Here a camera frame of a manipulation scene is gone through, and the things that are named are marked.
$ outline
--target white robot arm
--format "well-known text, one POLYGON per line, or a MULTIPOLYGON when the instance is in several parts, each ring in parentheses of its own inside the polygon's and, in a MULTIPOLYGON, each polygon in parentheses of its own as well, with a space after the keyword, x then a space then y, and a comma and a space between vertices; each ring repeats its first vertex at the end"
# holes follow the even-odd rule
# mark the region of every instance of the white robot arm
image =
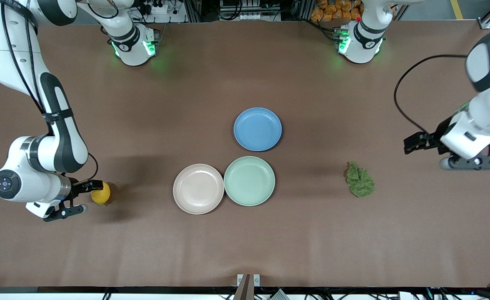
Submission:
MULTIPOLYGON (((93 1, 93 10, 110 5, 117 10, 117 15, 104 17, 111 24, 105 26, 108 32, 133 32, 113 37, 114 41, 128 45, 128 49, 118 49, 127 65, 138 65, 151 57, 140 38, 140 29, 124 10, 113 0, 104 3, 92 0, 91 3, 93 1)), ((90 6, 87 2, 78 5, 90 6)), ((124 1, 121 5, 131 3, 124 1)), ((103 187, 100 180, 78 182, 64 176, 85 164, 88 149, 62 84, 47 70, 37 40, 38 25, 68 25, 76 16, 75 0, 0 0, 0 83, 31 96, 49 129, 46 135, 13 141, 7 161, 0 169, 0 198, 27 203, 26 208, 45 221, 82 213, 85 207, 74 206, 73 198, 103 187), (66 207, 64 201, 70 201, 70 205, 66 207)))
POLYGON ((367 63, 380 51, 384 33, 393 20, 393 10, 388 5, 409 5, 424 0, 362 0, 364 11, 359 21, 350 21, 336 32, 342 40, 336 50, 353 63, 367 63))
POLYGON ((405 153, 438 148, 447 170, 490 170, 490 34, 469 52, 467 75, 478 95, 440 123, 431 134, 418 132, 405 139, 405 153), (489 147, 487 154, 482 152, 489 147))

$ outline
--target green leaf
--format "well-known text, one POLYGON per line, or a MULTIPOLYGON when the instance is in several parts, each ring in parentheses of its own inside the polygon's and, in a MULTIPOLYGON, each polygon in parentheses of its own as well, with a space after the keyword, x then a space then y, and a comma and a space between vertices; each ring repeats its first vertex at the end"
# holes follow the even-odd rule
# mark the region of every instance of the green leaf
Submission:
POLYGON ((351 161, 347 171, 347 186, 356 197, 369 196, 375 191, 375 182, 364 168, 358 169, 355 162, 351 161))

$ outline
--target yellow line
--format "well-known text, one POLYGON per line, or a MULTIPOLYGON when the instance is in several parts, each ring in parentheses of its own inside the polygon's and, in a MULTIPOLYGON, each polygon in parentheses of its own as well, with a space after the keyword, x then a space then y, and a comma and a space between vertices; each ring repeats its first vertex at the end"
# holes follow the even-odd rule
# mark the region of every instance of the yellow line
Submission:
POLYGON ((452 5, 452 10, 454 11, 454 16, 456 16, 457 20, 463 20, 464 16, 462 15, 462 11, 460 10, 460 5, 458 5, 458 0, 450 0, 450 4, 452 5))

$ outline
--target blue plate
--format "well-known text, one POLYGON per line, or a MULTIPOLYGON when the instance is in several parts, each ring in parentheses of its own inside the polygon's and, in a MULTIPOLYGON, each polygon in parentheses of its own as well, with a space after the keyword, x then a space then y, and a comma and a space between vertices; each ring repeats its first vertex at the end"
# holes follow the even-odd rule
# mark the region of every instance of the blue plate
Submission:
POLYGON ((234 123, 234 137, 247 150, 269 150, 282 136, 280 119, 267 108, 249 108, 237 117, 234 123))

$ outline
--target tabletop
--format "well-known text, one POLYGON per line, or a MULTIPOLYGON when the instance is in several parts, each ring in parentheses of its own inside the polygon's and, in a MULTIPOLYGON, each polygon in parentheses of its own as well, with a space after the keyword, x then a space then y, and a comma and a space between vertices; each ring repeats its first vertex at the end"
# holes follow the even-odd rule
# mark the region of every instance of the tabletop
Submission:
MULTIPOLYGON (((404 155, 417 128, 392 95, 420 59, 468 53, 487 33, 476 21, 393 22, 377 57, 354 65, 306 23, 172 24, 159 56, 129 67, 97 26, 40 29, 45 63, 113 195, 102 207, 81 195, 87 213, 51 223, 0 199, 0 286, 220 286, 238 273, 271 286, 486 286, 490 171, 443 171, 436 150, 404 155), (256 106, 283 124, 266 152, 232 134, 256 106), (269 200, 241 207, 225 196, 201 216, 177 207, 182 169, 224 173, 246 155, 273 167, 269 200), (348 161, 376 192, 349 192, 348 161)), ((407 76, 398 98, 433 131, 474 95, 464 60, 436 59, 407 76)), ((45 132, 30 98, 0 85, 0 167, 15 138, 45 132)))

